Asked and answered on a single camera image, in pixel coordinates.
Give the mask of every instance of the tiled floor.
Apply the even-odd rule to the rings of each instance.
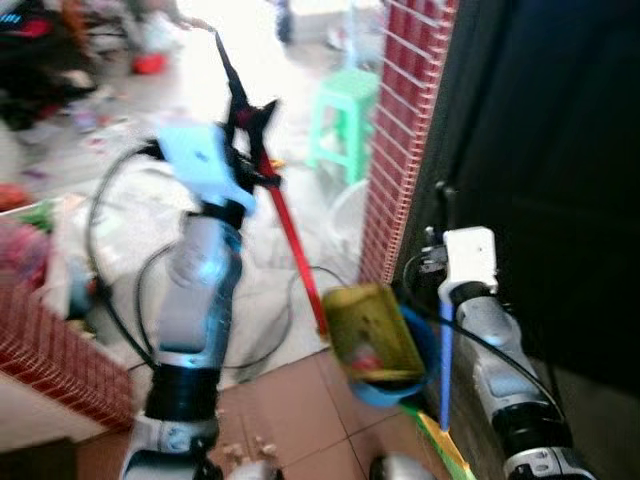
[[[260,437],[276,446],[287,480],[364,480],[371,460],[385,452],[408,454],[438,480],[449,479],[413,421],[398,409],[378,410],[353,398],[328,352],[225,390],[219,413],[221,434],[211,458],[227,474],[233,461],[224,446],[239,446],[256,459]],[[116,479],[127,440],[127,433],[117,433],[79,446],[79,480]]]

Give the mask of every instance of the black cable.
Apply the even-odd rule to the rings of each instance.
[[[548,402],[558,412],[558,415],[560,416],[560,420],[563,423],[566,422],[564,411],[562,410],[562,408],[560,407],[560,405],[558,404],[554,396],[551,394],[551,392],[549,392],[547,387],[540,380],[538,380],[531,372],[529,372],[526,368],[524,368],[522,365],[516,362],[513,358],[511,358],[509,355],[504,353],[502,350],[494,347],[493,345],[491,345],[490,343],[488,343],[487,341],[485,341],[483,338],[479,337],[475,333],[471,332],[470,330],[467,330],[466,328],[461,327],[460,325],[455,323],[455,321],[450,322],[448,320],[445,320],[436,312],[434,312],[433,309],[424,305],[420,300],[418,300],[413,295],[413,293],[409,289],[408,278],[407,278],[408,272],[410,271],[411,266],[416,262],[416,260],[422,260],[423,258],[424,258],[424,254],[422,253],[414,255],[405,264],[404,270],[402,272],[402,288],[404,290],[405,295],[409,299],[409,301],[413,304],[413,307],[421,311],[422,315],[426,317],[427,321],[438,323],[440,325],[451,328],[454,332],[477,343],[481,347],[485,348],[486,350],[494,354],[500,360],[505,362],[511,368],[513,368],[516,372],[518,372],[520,375],[526,378],[529,382],[531,382],[540,391],[540,393],[542,393],[542,395],[544,395],[544,397],[548,400]]]
[[[94,234],[93,227],[96,223],[96,217],[98,215],[98,211],[102,203],[102,196],[104,195],[104,192],[106,191],[107,187],[110,185],[111,181],[115,177],[116,173],[118,173],[122,165],[125,162],[127,162],[129,159],[133,158],[137,153],[139,153],[139,151],[140,151],[139,148],[136,148],[135,150],[132,149],[127,151],[126,153],[118,157],[118,159],[113,163],[113,165],[109,167],[109,170],[103,177],[102,182],[100,183],[98,190],[96,191],[96,194],[93,197],[93,200],[91,202],[91,210],[89,211],[89,220],[87,222],[87,228],[85,232],[86,233],[85,241],[86,241],[87,255],[89,257],[89,264],[96,274],[96,283],[98,286],[97,293],[100,299],[102,300],[102,303],[107,309],[107,312],[111,316],[111,319],[115,323],[116,327],[120,331],[120,334],[125,338],[127,343],[129,343],[131,348],[133,348],[133,350],[138,354],[138,356],[147,365],[149,365],[149,367],[151,367],[152,369],[155,369],[156,363],[154,362],[153,358],[145,351],[145,349],[142,346],[140,346],[140,344],[135,340],[135,338],[133,338],[133,336],[125,326],[124,321],[118,314],[118,311],[116,310],[115,306],[111,302],[111,293],[110,293],[109,285],[107,284],[104,278],[104,275],[100,270],[100,265],[96,258],[96,252],[94,248],[94,235],[93,235]]]
[[[151,345],[151,342],[149,341],[149,336],[147,334],[147,330],[146,330],[146,327],[144,325],[144,318],[143,318],[143,315],[142,315],[142,290],[143,290],[144,279],[146,277],[147,272],[151,268],[151,266],[160,257],[162,257],[164,254],[166,254],[169,250],[171,250],[172,246],[173,246],[173,244],[165,245],[164,247],[162,247],[159,250],[157,250],[153,255],[151,255],[146,260],[144,266],[140,269],[140,272],[138,273],[138,276],[136,278],[135,299],[134,299],[135,314],[136,314],[136,324],[138,325],[138,330],[140,332],[140,336],[142,337],[143,341],[145,342],[145,345],[147,346],[148,352],[149,352],[150,355],[153,355],[153,350],[154,349],[153,349],[153,346]],[[329,270],[328,268],[320,267],[320,266],[314,266],[314,267],[311,267],[311,269],[312,270],[316,270],[316,271],[325,272],[325,273],[331,275],[341,285],[343,285],[343,286],[345,285],[344,281],[336,273],[334,273],[333,271]],[[250,362],[243,363],[243,364],[240,364],[240,365],[223,365],[223,367],[222,367],[223,369],[225,369],[225,370],[243,370],[243,369],[246,369],[246,368],[253,367],[254,365],[257,365],[259,363],[264,362],[267,358],[269,358],[271,355],[273,355],[276,352],[276,350],[278,350],[282,346],[284,341],[287,339],[287,336],[289,335],[289,332],[291,331],[291,326],[293,324],[293,306],[291,304],[292,292],[293,292],[293,286],[295,285],[296,280],[298,280],[299,278],[300,278],[300,274],[296,273],[289,280],[289,283],[287,285],[287,305],[275,317],[275,320],[277,320],[280,317],[282,317],[282,315],[285,313],[285,311],[287,312],[287,323],[285,325],[285,328],[284,328],[284,331],[283,331],[282,335],[280,336],[280,339],[276,342],[276,344],[271,349],[269,349],[269,351],[267,353],[265,353],[264,355],[261,355],[259,358],[255,359],[255,360],[252,360]]]

